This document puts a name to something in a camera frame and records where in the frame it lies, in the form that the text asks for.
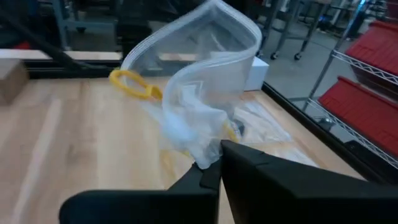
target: cardboard box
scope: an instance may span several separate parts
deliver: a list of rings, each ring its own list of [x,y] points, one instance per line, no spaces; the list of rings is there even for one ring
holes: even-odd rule
[[[0,106],[10,105],[29,80],[19,59],[0,59]]]
[[[254,57],[244,91],[261,90],[262,83],[266,79],[268,67],[269,65],[263,60]]]

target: red bin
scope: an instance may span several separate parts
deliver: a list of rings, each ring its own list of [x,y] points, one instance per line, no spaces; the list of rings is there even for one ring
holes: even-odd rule
[[[398,75],[398,24],[375,21],[346,52],[346,55],[372,65],[392,75]],[[391,94],[385,89],[398,92],[398,86],[353,66],[358,80],[376,90]]]
[[[338,77],[320,104],[388,154],[398,157],[398,104]]]

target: yellow handle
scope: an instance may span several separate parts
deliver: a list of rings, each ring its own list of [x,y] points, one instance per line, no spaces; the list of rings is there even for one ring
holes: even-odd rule
[[[145,88],[145,92],[135,90],[121,83],[120,82],[121,76],[125,76],[130,78],[131,80],[134,80],[140,86]],[[111,81],[111,83],[113,83],[113,85],[120,88],[127,94],[142,100],[148,100],[149,98],[155,98],[157,100],[161,100],[163,97],[162,91],[160,90],[159,87],[154,85],[148,85],[137,72],[127,71],[127,70],[113,70],[109,75],[109,80]]]

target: transparent plastic sheet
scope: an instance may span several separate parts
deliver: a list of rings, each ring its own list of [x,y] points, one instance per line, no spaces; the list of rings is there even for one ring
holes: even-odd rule
[[[283,159],[318,167],[258,102],[248,101],[237,106],[233,122],[234,128],[242,133],[241,144]]]
[[[121,65],[149,84],[169,78],[162,101],[142,106],[161,124],[171,148],[188,151],[202,169],[220,157],[220,139],[231,138],[230,120],[261,37],[245,15],[208,0],[143,40]]]

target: wooden tabletop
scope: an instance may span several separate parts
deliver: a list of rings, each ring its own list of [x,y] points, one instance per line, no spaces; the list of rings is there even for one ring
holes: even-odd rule
[[[29,51],[26,57],[35,54],[43,56]],[[118,57],[104,54],[86,55]],[[10,55],[24,57],[0,50],[0,57]],[[252,147],[362,178],[263,92],[246,92],[242,99],[266,110],[292,139]],[[167,189],[193,162],[163,150],[157,122],[107,79],[32,80],[13,105],[0,107],[0,123],[0,223],[57,223],[62,202],[83,190]],[[223,187],[219,219],[233,223]]]

